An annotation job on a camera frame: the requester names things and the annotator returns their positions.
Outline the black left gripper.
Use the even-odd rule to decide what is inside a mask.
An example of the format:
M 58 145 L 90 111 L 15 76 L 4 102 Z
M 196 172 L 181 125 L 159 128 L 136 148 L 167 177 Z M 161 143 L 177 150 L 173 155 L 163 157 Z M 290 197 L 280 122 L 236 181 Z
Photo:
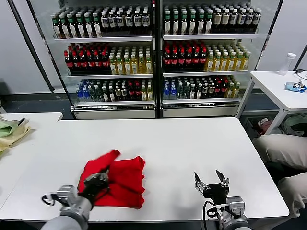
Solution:
M 91 174 L 84 180 L 83 197 L 95 199 L 103 189 L 109 188 L 109 168 Z

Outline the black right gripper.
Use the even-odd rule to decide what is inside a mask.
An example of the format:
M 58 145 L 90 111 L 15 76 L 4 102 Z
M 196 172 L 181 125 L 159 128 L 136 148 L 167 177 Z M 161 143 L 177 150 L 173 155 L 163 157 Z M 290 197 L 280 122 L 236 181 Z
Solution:
M 229 178 L 226 178 L 219 170 L 215 170 L 221 183 L 206 185 L 201 181 L 196 172 L 195 176 L 195 188 L 204 197 L 209 198 L 214 204 L 225 204 L 226 198 L 229 193 Z

